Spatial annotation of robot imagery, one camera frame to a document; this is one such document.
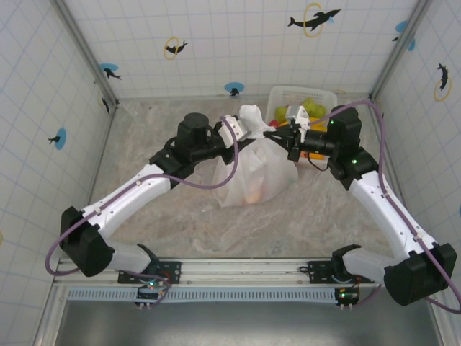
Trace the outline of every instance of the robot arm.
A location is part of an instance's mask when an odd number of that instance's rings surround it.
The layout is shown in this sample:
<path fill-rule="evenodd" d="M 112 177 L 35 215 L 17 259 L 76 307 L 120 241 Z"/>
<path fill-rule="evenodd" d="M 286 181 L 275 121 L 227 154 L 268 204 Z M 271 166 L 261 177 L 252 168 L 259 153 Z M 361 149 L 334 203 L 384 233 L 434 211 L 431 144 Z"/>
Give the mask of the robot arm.
<path fill-rule="evenodd" d="M 303 108 L 292 112 L 300 114 Z M 253 141 L 246 139 L 244 126 L 236 117 L 226 116 L 225 119 L 229 126 L 218 123 L 211 128 L 204 115 L 188 114 L 178 126 L 177 137 L 172 138 L 122 187 L 80 212 L 70 207 L 63 213 L 61 233 L 95 213 L 61 242 L 63 251 L 83 274 L 93 276 L 106 268 L 156 274 L 158 259 L 152 252 L 142 245 L 117 244 L 110 237 L 139 208 L 191 175 L 198 163 L 220 156 L 230 164 L 234 159 L 231 148 L 234 140 L 238 141 L 239 151 Z M 385 284 L 391 296 L 406 305 L 445 289 L 447 283 L 383 195 L 377 162 L 359 146 L 361 126 L 357 111 L 350 108 L 332 118 L 326 133 L 310 130 L 306 121 L 294 117 L 290 125 L 264 135 L 285 148 L 292 161 L 299 160 L 301 151 L 329 156 L 328 167 L 332 175 L 370 212 L 393 251 L 393 257 L 384 257 L 357 245 L 337 250 L 331 263 L 335 276 L 341 280 L 345 274 L 361 275 Z M 449 244 L 439 246 L 397 199 L 395 202 L 451 276 L 456 260 L 453 248 Z"/>
<path fill-rule="evenodd" d="M 368 210 L 386 235 L 393 252 L 393 257 L 386 257 L 357 245 L 336 250 L 331 260 L 334 276 L 344 281 L 347 275 L 361 275 L 381 283 L 401 305 L 447 288 L 447 281 L 388 200 L 386 195 L 392 196 L 393 192 L 385 179 L 383 184 L 380 182 L 377 162 L 359 146 L 362 123 L 358 112 L 352 107 L 340 112 L 330 119 L 324 133 L 309 129 L 302 119 L 305 111 L 301 106 L 291 108 L 294 109 L 289 108 L 287 114 L 290 114 L 292 125 L 265 133 L 266 136 L 286 148 L 289 159 L 293 161 L 299 159 L 301 151 L 329 156 L 330 172 Z M 451 277 L 456 261 L 456 252 L 451 245 L 439 246 L 397 198 L 392 201 L 417 231 L 419 240 Z"/>

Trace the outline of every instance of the blue circle sticker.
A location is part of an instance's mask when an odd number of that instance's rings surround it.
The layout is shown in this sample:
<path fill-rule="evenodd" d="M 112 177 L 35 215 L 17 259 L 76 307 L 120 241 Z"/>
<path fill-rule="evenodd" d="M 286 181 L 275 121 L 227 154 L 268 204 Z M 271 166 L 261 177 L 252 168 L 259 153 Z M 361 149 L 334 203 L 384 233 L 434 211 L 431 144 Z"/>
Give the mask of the blue circle sticker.
<path fill-rule="evenodd" d="M 66 144 L 66 139 L 67 139 L 67 132 L 65 128 L 60 128 L 58 132 L 56 133 L 56 137 L 59 137 L 57 141 L 55 141 L 55 147 L 58 150 L 61 150 L 64 148 L 64 144 Z"/>
<path fill-rule="evenodd" d="M 118 66 L 115 65 L 114 63 L 101 63 L 99 64 L 99 66 L 101 66 L 102 70 L 104 70 L 105 68 L 108 68 L 112 72 L 118 70 Z"/>
<path fill-rule="evenodd" d="M 238 92 L 242 92 L 245 89 L 245 86 L 237 81 L 232 81 L 224 86 L 224 90 L 227 92 L 232 92 L 232 89 L 237 89 Z"/>

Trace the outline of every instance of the plastic basket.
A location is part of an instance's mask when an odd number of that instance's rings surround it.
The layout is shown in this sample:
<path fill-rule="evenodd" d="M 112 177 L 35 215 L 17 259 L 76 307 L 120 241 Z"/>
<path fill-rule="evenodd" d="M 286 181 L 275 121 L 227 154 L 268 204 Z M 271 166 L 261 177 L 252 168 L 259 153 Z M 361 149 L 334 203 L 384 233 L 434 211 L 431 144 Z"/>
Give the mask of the plastic basket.
<path fill-rule="evenodd" d="M 275 109 L 277 107 L 299 105 L 308 97 L 312 97 L 315 103 L 325 106 L 327 114 L 338 105 L 338 98 L 333 92 L 327 92 L 320 89 L 303 88 L 301 86 L 274 86 L 269 95 L 264 122 L 269 124 L 274 119 Z M 322 159 L 312 159 L 312 162 L 317 164 L 320 168 L 326 167 L 327 161 L 327 157 L 323 157 Z M 301 157 L 300 162 L 306 163 L 308 160 Z"/>

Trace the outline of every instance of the white plastic bag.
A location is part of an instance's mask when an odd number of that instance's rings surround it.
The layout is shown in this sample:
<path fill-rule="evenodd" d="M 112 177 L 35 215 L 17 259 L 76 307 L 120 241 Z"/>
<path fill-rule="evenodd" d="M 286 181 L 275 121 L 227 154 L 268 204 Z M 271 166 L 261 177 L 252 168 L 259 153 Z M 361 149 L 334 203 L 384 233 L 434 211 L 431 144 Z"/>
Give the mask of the white plastic bag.
<path fill-rule="evenodd" d="M 222 182 L 232 170 L 219 159 L 213 184 Z M 238 166 L 232 180 L 213 190 L 221 207 L 262 203 L 278 195 L 291 182 L 297 180 L 293 162 L 287 152 L 268 138 L 256 139 L 238 155 Z"/>

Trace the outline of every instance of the dolphin sticker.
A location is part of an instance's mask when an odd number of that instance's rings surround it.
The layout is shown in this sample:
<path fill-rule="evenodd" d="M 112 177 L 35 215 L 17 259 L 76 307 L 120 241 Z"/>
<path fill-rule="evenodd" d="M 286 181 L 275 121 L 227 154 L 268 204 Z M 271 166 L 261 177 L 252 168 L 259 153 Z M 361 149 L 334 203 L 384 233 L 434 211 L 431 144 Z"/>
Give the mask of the dolphin sticker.
<path fill-rule="evenodd" d="M 106 100 L 104 98 L 102 98 L 102 104 L 104 106 L 106 106 L 106 111 L 107 111 L 107 114 L 110 114 L 110 109 L 109 109 L 109 105 L 107 104 Z"/>
<path fill-rule="evenodd" d="M 113 77 L 122 80 L 121 76 L 116 76 L 114 72 L 118 70 L 118 66 L 115 65 L 114 63 L 101 63 L 99 64 L 101 67 L 101 70 L 103 70 L 106 73 L 107 78 Z"/>
<path fill-rule="evenodd" d="M 446 66 L 443 66 L 442 64 L 439 64 L 439 67 L 437 67 L 437 70 L 442 70 L 442 78 L 440 79 L 442 81 L 442 84 L 440 84 L 440 91 L 442 91 L 448 82 L 448 70 Z"/>
<path fill-rule="evenodd" d="M 238 96 L 244 89 L 245 86 L 238 81 L 232 81 L 231 83 L 227 83 L 224 86 L 224 90 L 229 92 L 229 94 L 234 97 Z"/>
<path fill-rule="evenodd" d="M 336 16 L 339 11 L 341 11 L 341 9 L 334 9 L 326 13 L 322 11 L 317 12 L 316 14 L 314 14 L 314 17 L 317 17 L 317 18 L 308 20 L 307 22 L 296 22 L 295 18 L 291 17 L 290 23 L 288 24 L 288 26 L 291 27 L 292 25 L 296 25 L 297 27 L 309 27 L 310 31 L 313 31 L 319 25 L 325 24 L 327 22 L 332 23 L 333 17 Z"/>
<path fill-rule="evenodd" d="M 51 144 L 52 142 L 56 142 L 56 143 L 57 143 L 57 142 L 59 142 L 59 141 L 61 140 L 61 137 L 60 137 L 60 136 L 54 136 L 53 138 L 49 138 L 48 140 L 50 141 L 50 144 Z"/>
<path fill-rule="evenodd" d="M 166 45 L 166 46 L 165 46 L 165 49 L 166 49 L 168 52 L 170 52 L 170 53 L 177 54 L 177 53 L 181 52 L 181 51 L 184 49 L 184 47 L 186 46 L 186 44 L 188 44 L 188 42 L 182 41 L 182 45 L 180 45 L 180 46 L 177 48 L 178 51 L 176 51 L 176 46 L 175 46 L 175 45 L 174 45 L 173 47 L 169 47 L 169 46 Z"/>

